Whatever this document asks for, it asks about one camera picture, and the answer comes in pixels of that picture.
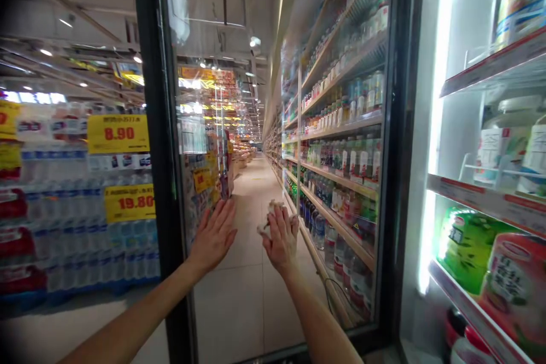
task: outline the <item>price tag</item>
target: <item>price tag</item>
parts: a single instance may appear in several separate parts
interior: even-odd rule
[[[107,187],[104,204],[109,224],[155,219],[154,184]]]
[[[90,154],[150,150],[146,115],[92,115],[87,135]]]
[[[0,168],[21,167],[21,146],[17,143],[0,143]]]
[[[0,139],[17,139],[16,119],[21,105],[0,100]]]

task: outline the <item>right hand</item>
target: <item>right hand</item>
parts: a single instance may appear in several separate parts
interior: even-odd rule
[[[288,210],[275,205],[275,211],[267,215],[271,228],[271,239],[262,235],[263,247],[273,267],[286,278],[297,271],[296,244],[297,216],[288,216]]]

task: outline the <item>supermarket aisle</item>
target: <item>supermarket aisle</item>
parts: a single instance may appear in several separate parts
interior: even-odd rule
[[[237,238],[226,258],[195,288],[197,340],[201,363],[231,363],[304,341],[286,287],[262,248],[256,226],[282,189],[262,153],[235,181]],[[325,291],[303,242],[300,268],[326,304]]]

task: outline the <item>hand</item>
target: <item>hand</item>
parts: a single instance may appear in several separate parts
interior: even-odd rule
[[[267,215],[271,228],[271,239],[262,235],[263,247],[273,267],[283,279],[297,271],[296,244],[297,216],[288,216],[288,210],[275,205],[275,212]]]
[[[195,240],[187,263],[190,264],[200,276],[204,276],[214,269],[228,253],[235,240],[237,229],[233,229],[235,217],[235,201],[221,200],[216,205],[214,213],[209,219],[210,209],[207,209]]]

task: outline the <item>forearm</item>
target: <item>forearm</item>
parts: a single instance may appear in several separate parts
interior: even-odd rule
[[[347,335],[309,290],[301,273],[295,270],[283,279],[300,318],[313,363],[362,363]]]
[[[146,297],[88,338],[60,363],[130,362],[159,323],[201,277],[196,269],[183,263]]]

